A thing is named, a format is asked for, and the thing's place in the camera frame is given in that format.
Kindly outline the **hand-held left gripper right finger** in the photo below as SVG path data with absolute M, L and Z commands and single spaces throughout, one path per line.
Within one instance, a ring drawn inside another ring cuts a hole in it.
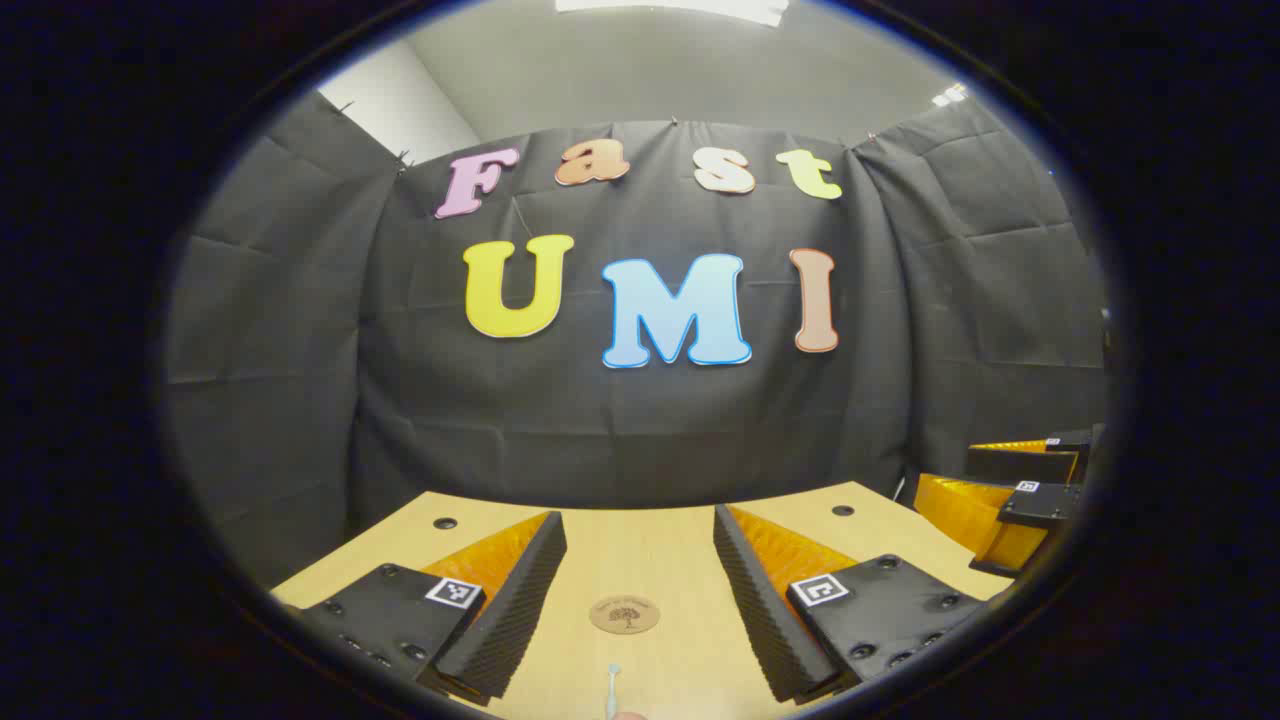
M 716 506 L 713 542 L 780 702 L 891 673 L 984 607 L 895 553 L 858 561 L 735 506 Z

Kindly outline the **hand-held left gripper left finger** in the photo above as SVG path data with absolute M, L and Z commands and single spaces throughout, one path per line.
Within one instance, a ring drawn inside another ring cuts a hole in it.
M 540 512 L 421 569 L 384 562 L 288 611 L 352 657 L 484 706 L 506 693 L 566 550 L 561 514 Z

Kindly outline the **light wooden desktop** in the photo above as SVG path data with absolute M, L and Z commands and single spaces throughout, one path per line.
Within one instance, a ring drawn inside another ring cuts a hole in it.
M 972 552 L 913 510 L 855 482 L 750 501 L 749 512 L 851 559 L 895 553 L 978 600 L 1009 579 L 969 568 Z M 623 711 L 646 720 L 776 720 L 833 703 L 774 700 L 713 544 L 713 509 L 562 512 L 567 551 L 531 643 L 485 712 L 508 720 L 604 720 L 608 666 Z M 648 632 L 613 635 L 588 611 L 635 594 L 660 610 Z

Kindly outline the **round wooden coaster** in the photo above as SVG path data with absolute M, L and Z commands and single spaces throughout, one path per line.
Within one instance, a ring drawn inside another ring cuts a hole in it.
M 593 603 L 588 619 L 604 633 L 634 635 L 654 628 L 660 620 L 660 610 L 640 596 L 613 594 Z

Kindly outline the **black backdrop cloth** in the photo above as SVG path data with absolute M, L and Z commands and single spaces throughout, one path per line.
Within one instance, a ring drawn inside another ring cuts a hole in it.
M 320 97 L 180 242 L 164 384 L 230 556 L 274 587 L 425 492 L 576 509 L 858 480 L 1106 415 L 1098 234 L 973 101 L 858 146 L 696 120 L 512 149 L 438 218 Z

